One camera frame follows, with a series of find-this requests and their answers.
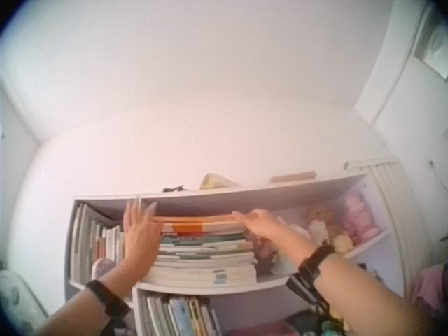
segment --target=pink stuffed toy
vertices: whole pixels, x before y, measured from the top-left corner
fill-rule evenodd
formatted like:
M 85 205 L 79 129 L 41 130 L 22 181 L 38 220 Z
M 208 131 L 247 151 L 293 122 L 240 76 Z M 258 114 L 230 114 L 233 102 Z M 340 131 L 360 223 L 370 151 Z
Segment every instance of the pink stuffed toy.
M 345 207 L 344 227 L 353 245 L 366 242 L 381 232 L 375 225 L 369 206 L 359 192 L 353 192 L 345 197 Z

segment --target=white bookshelf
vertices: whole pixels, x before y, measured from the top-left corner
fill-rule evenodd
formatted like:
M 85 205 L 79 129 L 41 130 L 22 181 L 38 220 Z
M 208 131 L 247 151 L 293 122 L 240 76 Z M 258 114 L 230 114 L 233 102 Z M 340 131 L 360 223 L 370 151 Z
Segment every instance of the white bookshelf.
M 257 186 L 237 186 L 223 189 L 142 193 L 138 195 L 96 195 L 75 197 L 79 202 L 89 204 L 93 209 L 104 215 L 119 220 L 128 200 L 138 197 L 143 203 L 157 201 L 157 212 L 161 216 L 208 216 L 228 214 L 233 210 L 248 212 L 254 208 L 265 208 L 278 211 L 290 223 L 299 223 L 300 214 L 308 206 L 317 202 L 341 202 L 350 191 L 359 191 L 369 204 L 375 222 L 383 230 L 370 241 L 357 246 L 344 257 L 354 263 L 367 263 L 377 270 L 386 286 L 397 294 L 403 294 L 403 269 L 392 229 L 391 219 L 382 194 L 368 174 L 352 174 L 335 178 L 271 183 Z M 69 278 L 70 238 L 73 223 L 67 232 L 66 249 L 66 298 L 69 299 L 74 290 L 84 286 Z M 146 292 L 171 293 L 182 295 L 206 295 L 217 312 L 221 328 L 229 331 L 234 328 L 253 326 L 258 323 L 269 323 L 285 318 L 300 310 L 306 309 L 306 304 L 292 294 L 284 285 L 286 275 L 260 276 L 257 282 L 245 286 L 210 286 L 186 288 L 176 286 L 160 286 L 140 282 L 132 291 L 132 301 L 136 316 L 136 326 L 139 336 L 145 336 L 142 323 L 148 316 L 141 314 L 139 296 Z

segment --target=black watch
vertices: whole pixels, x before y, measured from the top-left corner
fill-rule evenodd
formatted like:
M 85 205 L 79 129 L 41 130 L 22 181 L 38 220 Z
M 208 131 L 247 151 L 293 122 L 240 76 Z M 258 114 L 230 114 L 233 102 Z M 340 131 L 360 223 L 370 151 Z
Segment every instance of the black watch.
M 307 282 L 307 285 L 312 286 L 314 280 L 321 274 L 319 271 L 319 265 L 327 258 L 330 254 L 335 252 L 335 247 L 333 245 L 322 245 L 309 257 L 303 260 L 302 264 L 299 266 L 299 274 Z
M 85 285 L 97 297 L 101 303 L 106 307 L 106 315 L 111 319 L 122 319 L 129 313 L 130 308 L 117 295 L 113 294 L 98 280 L 91 280 Z

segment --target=shelf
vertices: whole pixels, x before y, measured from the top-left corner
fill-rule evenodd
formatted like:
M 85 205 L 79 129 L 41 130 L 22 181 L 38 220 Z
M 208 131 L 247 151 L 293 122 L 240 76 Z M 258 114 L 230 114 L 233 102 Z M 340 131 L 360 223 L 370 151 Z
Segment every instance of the shelf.
M 345 259 L 352 259 L 362 252 L 368 250 L 371 246 L 389 235 L 389 231 L 383 231 L 370 241 L 357 246 L 350 252 L 344 255 Z M 223 286 L 223 287 L 201 287 L 201 288 L 188 288 L 188 287 L 176 287 L 176 286 L 161 286 L 152 285 L 150 283 L 139 282 L 136 287 L 145 291 L 159 292 L 159 293 L 171 293 L 171 294 L 183 294 L 183 295 L 227 295 L 247 293 L 253 291 L 261 291 L 264 289 L 275 288 L 283 286 L 288 280 L 289 276 L 285 275 L 268 275 L 258 278 L 257 283 L 244 286 Z
M 84 285 L 81 285 L 80 283 L 77 283 L 77 282 L 75 282 L 75 281 L 73 281 L 73 280 L 71 280 L 71 279 L 70 279 L 68 282 L 69 282 L 69 285 L 70 285 L 70 286 L 73 286 L 74 288 L 77 288 L 77 289 L 79 289 L 80 291 L 83 290 L 83 289 L 85 288 Z M 134 303 L 132 302 L 132 299 L 130 299 L 129 297 L 125 297 L 125 299 L 124 299 L 123 301 L 125 301 L 126 304 L 127 304 L 130 308 L 132 308 L 132 309 L 134 308 Z

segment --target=hand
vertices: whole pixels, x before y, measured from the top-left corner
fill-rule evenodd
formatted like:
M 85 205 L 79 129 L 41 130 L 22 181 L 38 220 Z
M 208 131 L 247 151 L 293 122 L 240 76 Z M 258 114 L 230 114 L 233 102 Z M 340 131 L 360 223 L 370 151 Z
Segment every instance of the hand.
M 255 209 L 249 215 L 233 211 L 232 216 L 236 221 L 244 224 L 253 234 L 273 242 L 276 242 L 285 228 L 268 210 Z
M 151 203 L 146 210 L 138 209 L 137 201 L 126 204 L 123 216 L 125 229 L 125 262 L 144 277 L 157 258 L 160 245 L 160 233 L 163 223 L 152 221 L 157 203 Z

